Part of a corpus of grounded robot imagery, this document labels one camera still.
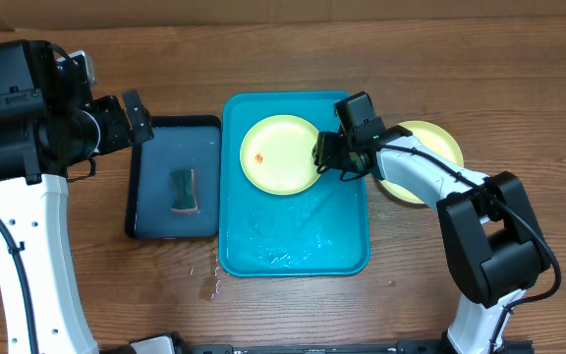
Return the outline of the green brown sponge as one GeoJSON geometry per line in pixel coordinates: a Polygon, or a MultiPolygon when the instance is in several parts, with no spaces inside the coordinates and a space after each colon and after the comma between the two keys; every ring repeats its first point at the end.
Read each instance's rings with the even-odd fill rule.
{"type": "Polygon", "coordinates": [[[199,212],[194,169],[177,169],[169,177],[175,193],[171,210],[184,214],[199,212]]]}

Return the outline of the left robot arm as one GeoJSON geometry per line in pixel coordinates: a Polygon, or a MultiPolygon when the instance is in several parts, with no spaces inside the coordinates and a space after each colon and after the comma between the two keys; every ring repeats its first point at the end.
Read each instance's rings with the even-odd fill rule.
{"type": "Polygon", "coordinates": [[[68,170],[152,136],[135,90],[94,98],[92,61],[0,43],[0,292],[12,353],[95,353],[68,237],[68,170]]]}

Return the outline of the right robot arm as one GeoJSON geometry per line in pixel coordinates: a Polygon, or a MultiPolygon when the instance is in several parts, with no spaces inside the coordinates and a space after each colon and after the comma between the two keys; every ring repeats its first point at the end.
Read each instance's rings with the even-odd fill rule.
{"type": "Polygon", "coordinates": [[[555,294],[562,275],[520,179],[470,170],[423,145],[409,129],[385,127],[361,91],[334,105],[337,132],[321,132],[316,171],[349,182],[368,175],[401,186],[438,216],[451,276],[461,292],[438,340],[399,341],[398,353],[532,353],[503,331],[516,307],[555,294]]]}

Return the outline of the yellow-green plate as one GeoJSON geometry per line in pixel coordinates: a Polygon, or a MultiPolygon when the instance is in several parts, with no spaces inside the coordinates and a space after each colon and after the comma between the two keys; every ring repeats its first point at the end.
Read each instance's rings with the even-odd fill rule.
{"type": "MultiPolygon", "coordinates": [[[[464,157],[456,140],[444,129],[432,123],[420,120],[404,121],[401,126],[410,130],[423,145],[443,158],[457,164],[464,165],[464,157]]],[[[384,190],[392,197],[413,205],[423,205],[424,202],[407,189],[387,180],[380,182],[384,190]]]]}
{"type": "Polygon", "coordinates": [[[273,115],[254,124],[240,147],[240,164],[248,180],[260,190],[294,195],[319,178],[312,157],[318,129],[295,115],[273,115]]]}

